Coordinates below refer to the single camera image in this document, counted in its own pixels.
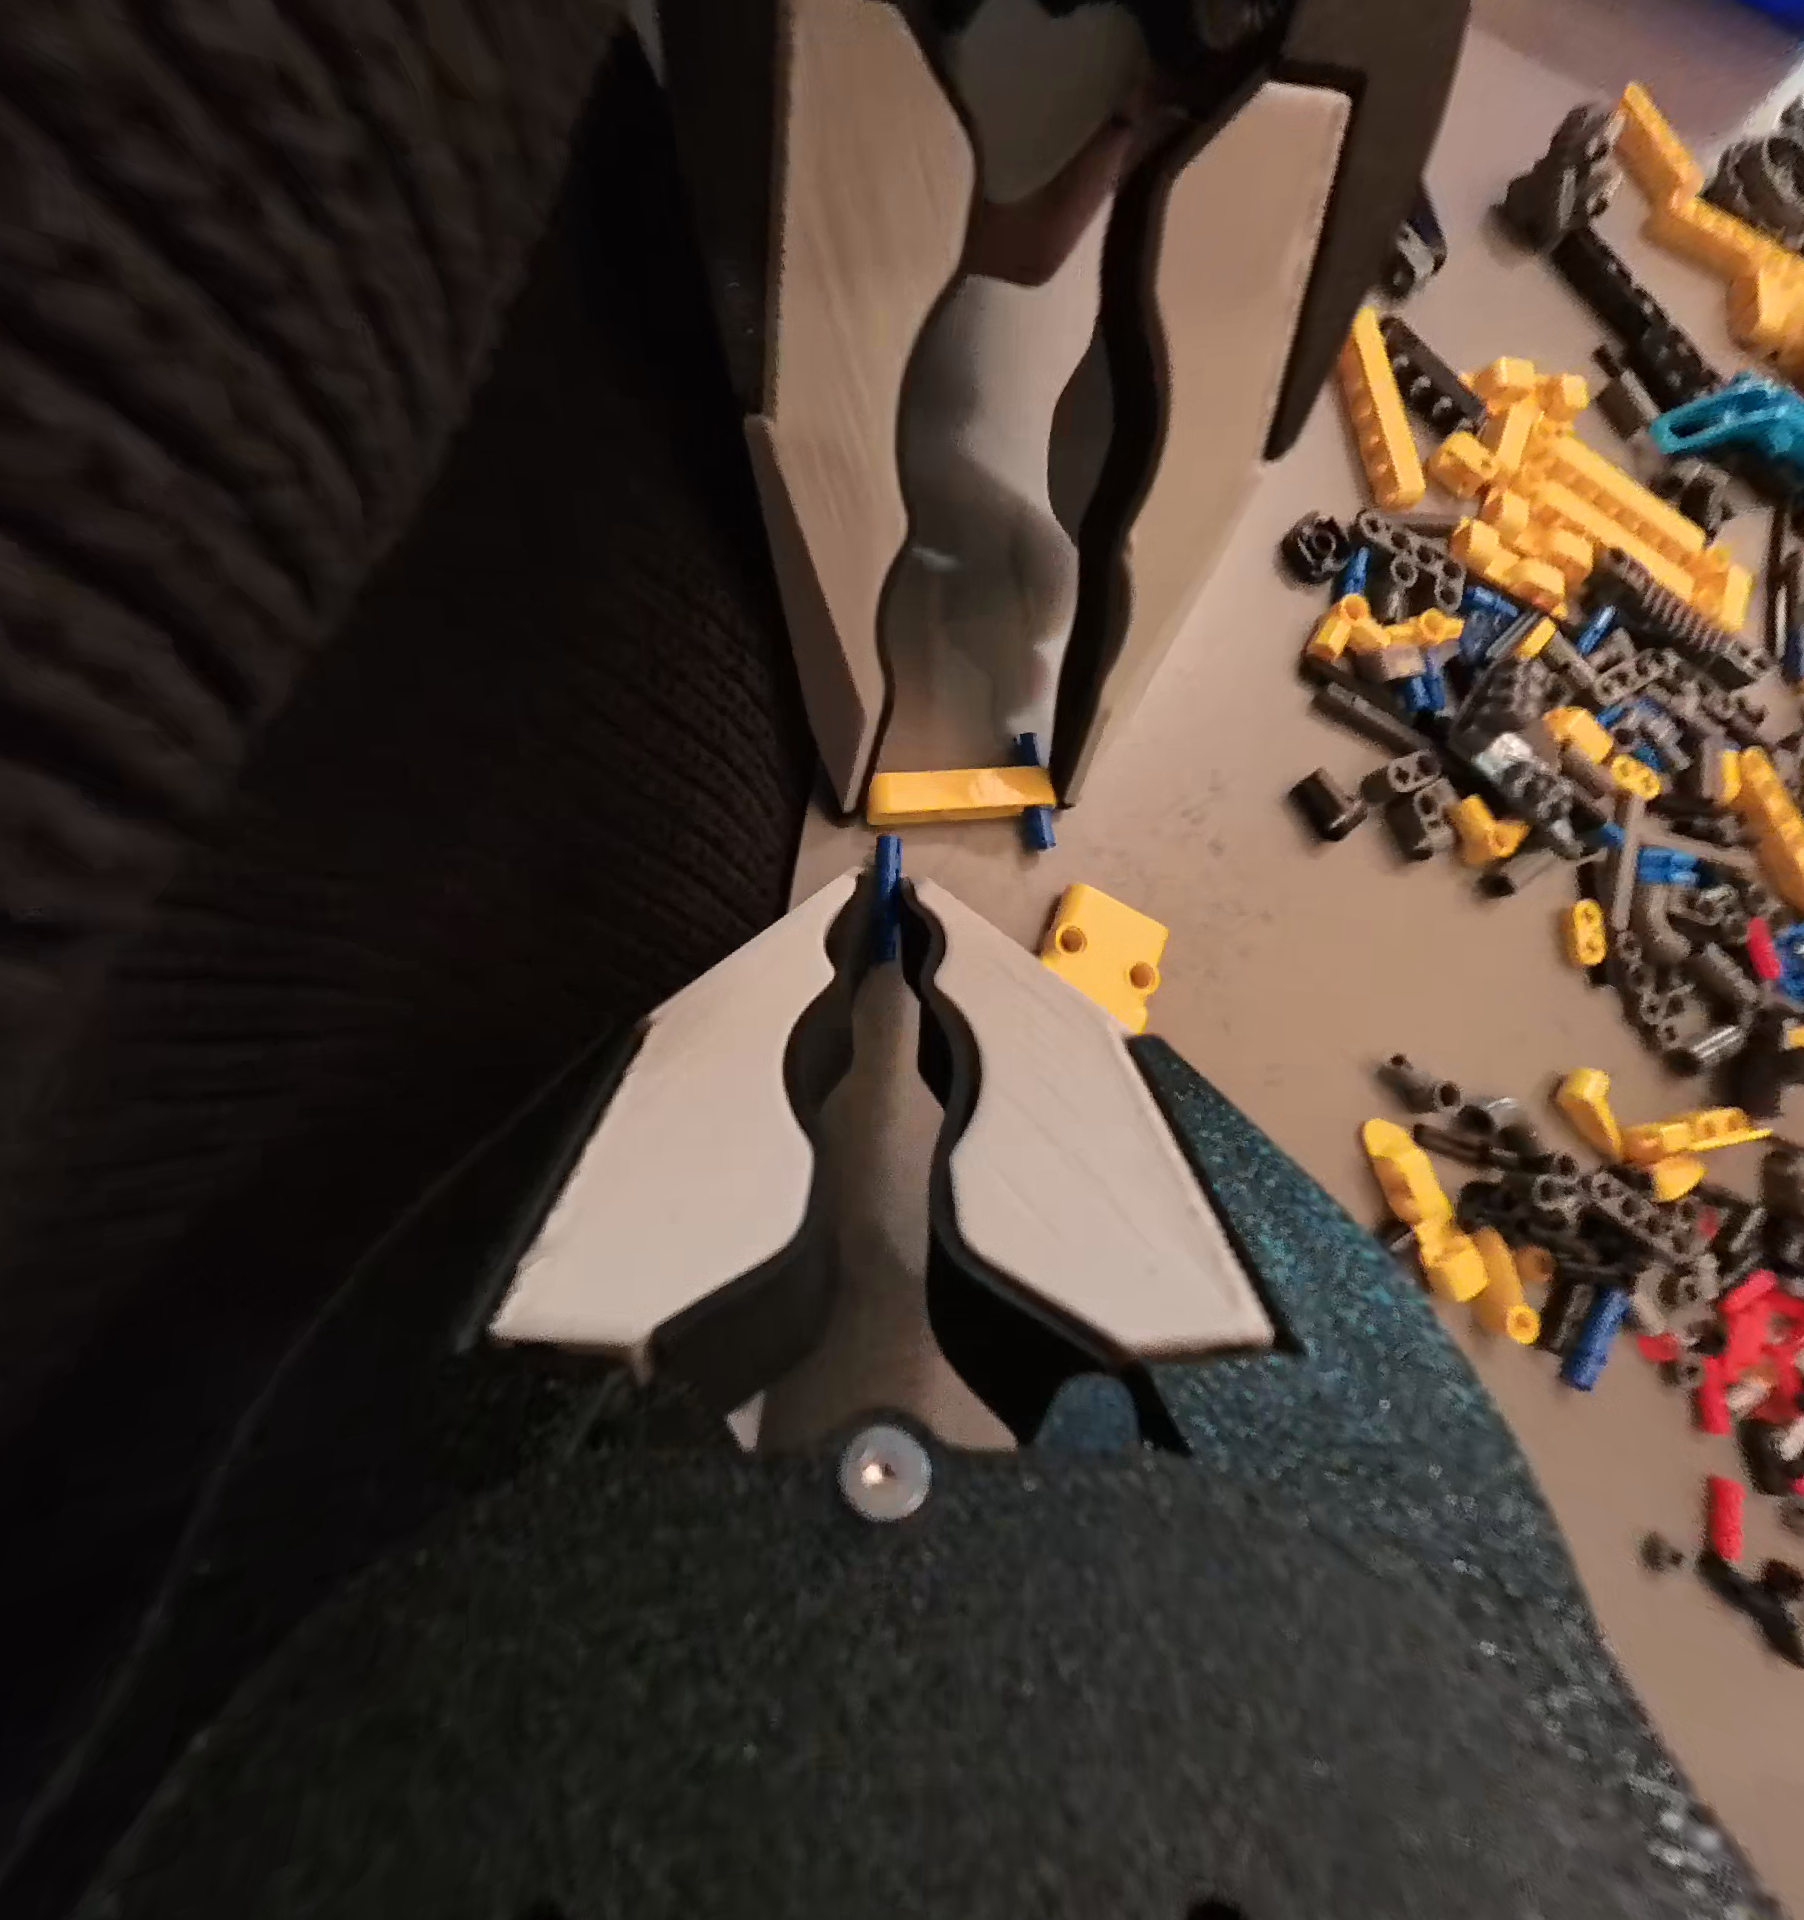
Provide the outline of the pile of building toy parts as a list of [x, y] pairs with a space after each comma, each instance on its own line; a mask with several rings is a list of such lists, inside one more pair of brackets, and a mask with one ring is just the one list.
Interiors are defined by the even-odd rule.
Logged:
[[1368, 508], [1279, 543], [1329, 594], [1300, 657], [1323, 719], [1385, 750], [1288, 794], [1321, 845], [1366, 822], [1486, 899], [1564, 872], [1570, 971], [1614, 996], [1688, 1107], [1627, 1121], [1564, 1070], [1557, 1153], [1516, 1100], [1394, 1055], [1358, 1141], [1388, 1246], [1488, 1335], [1590, 1392], [1632, 1338], [1734, 1443], [1688, 1564], [1804, 1670], [1804, 497], [1666, 459], [1655, 417], [1753, 372], [1804, 396], [1804, 96], [1714, 166], [1651, 92], [1572, 109], [1492, 212], [1600, 330], [1600, 390], [1459, 372], [1361, 309], [1341, 364]]

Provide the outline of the yellow rectangular panel piece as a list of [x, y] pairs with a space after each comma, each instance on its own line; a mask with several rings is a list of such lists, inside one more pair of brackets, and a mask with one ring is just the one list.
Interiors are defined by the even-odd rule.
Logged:
[[1144, 1034], [1168, 937], [1153, 917], [1073, 882], [1055, 899], [1039, 960], [1128, 1034]]

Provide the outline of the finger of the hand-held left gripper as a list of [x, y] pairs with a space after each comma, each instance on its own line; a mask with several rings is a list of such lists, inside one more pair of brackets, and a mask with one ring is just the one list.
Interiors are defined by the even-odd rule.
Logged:
[[1048, 732], [1075, 618], [1061, 392], [1102, 246], [1102, 8], [771, 8], [748, 463], [822, 781]]
[[1084, 797], [1266, 467], [1351, 103], [1263, 82], [1127, 183], [1102, 259], [1108, 446], [1083, 511], [1052, 780]]

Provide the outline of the yellow perforated beam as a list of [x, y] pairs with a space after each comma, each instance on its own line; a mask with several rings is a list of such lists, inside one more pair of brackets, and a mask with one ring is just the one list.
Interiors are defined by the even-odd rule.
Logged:
[[1044, 768], [1009, 764], [960, 770], [885, 773], [870, 781], [866, 826], [1012, 822], [1033, 807], [1055, 807], [1058, 794]]

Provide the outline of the teal building piece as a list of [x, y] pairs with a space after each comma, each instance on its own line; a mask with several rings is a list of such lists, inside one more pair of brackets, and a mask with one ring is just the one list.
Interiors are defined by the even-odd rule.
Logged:
[[1753, 372], [1688, 399], [1648, 428], [1666, 459], [1722, 459], [1781, 497], [1804, 497], [1804, 396]]

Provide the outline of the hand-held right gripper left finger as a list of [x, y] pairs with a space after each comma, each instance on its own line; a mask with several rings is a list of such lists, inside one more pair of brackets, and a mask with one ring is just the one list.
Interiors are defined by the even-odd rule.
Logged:
[[639, 1027], [484, 1331], [752, 1403], [817, 1343], [819, 1119], [851, 1066], [872, 872], [836, 877]]

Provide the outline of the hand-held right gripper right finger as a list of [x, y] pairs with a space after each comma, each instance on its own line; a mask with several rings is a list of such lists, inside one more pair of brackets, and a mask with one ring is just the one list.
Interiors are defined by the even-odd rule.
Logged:
[[936, 1098], [926, 1302], [997, 1420], [1077, 1378], [1163, 1418], [1155, 1369], [1278, 1350], [1278, 1314], [1139, 1040], [949, 889], [905, 882], [915, 1066]]

